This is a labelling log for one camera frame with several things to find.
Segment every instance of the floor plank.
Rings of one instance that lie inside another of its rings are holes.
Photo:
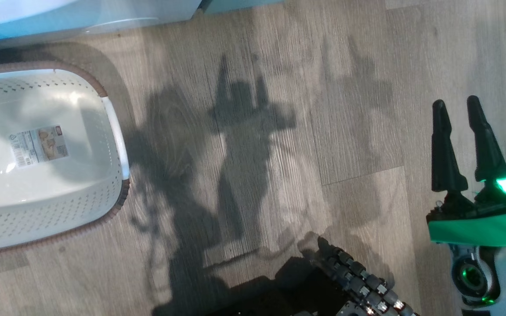
[[[415,310],[422,295],[416,263],[405,172],[397,167],[324,187],[336,224],[324,236],[383,277]]]
[[[42,301],[36,307],[65,316],[147,314],[145,240],[138,238],[125,214],[100,230],[29,250]]]
[[[50,315],[30,267],[0,273],[0,316]]]
[[[420,4],[430,4],[432,2],[443,0],[385,0],[388,10],[405,8],[410,6],[418,6]]]
[[[383,2],[329,2],[321,14],[309,20],[323,20],[312,112],[323,184],[400,166]]]
[[[260,100],[267,103],[271,131],[267,197],[260,213],[261,236],[266,238],[262,246],[270,252],[295,244],[309,231],[321,234],[332,221],[325,210],[311,122],[314,98],[322,88],[313,77],[315,43],[321,36],[306,15],[306,5],[255,8],[247,25],[257,94],[265,94]],[[299,39],[314,45],[299,49]]]

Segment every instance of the teal wall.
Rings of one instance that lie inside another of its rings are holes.
[[[0,40],[64,30],[84,30],[94,25],[132,19],[132,27],[183,21],[193,16],[200,1],[78,0],[56,10],[0,24]]]
[[[274,4],[283,0],[211,0],[207,2],[204,10],[205,14],[214,14],[231,10],[262,6],[263,4]]]

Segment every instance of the perforated basket wall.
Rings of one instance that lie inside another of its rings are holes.
[[[57,62],[0,65],[0,251],[95,228],[128,188],[118,119],[93,76]]]

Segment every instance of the sticker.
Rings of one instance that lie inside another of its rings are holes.
[[[9,135],[18,168],[68,157],[62,128],[49,126]]]

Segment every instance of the robotic hand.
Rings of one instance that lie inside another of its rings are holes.
[[[452,280],[462,295],[463,316],[506,316],[506,163],[480,101],[467,101],[475,134],[476,181],[484,188],[474,202],[454,156],[452,127],[442,100],[433,104],[432,190],[447,191],[428,214],[430,240],[452,253]]]
[[[273,288],[208,316],[419,316],[392,286],[367,272],[343,249],[321,237],[318,246],[308,263],[315,268],[300,284]],[[277,276],[294,266],[285,264]]]

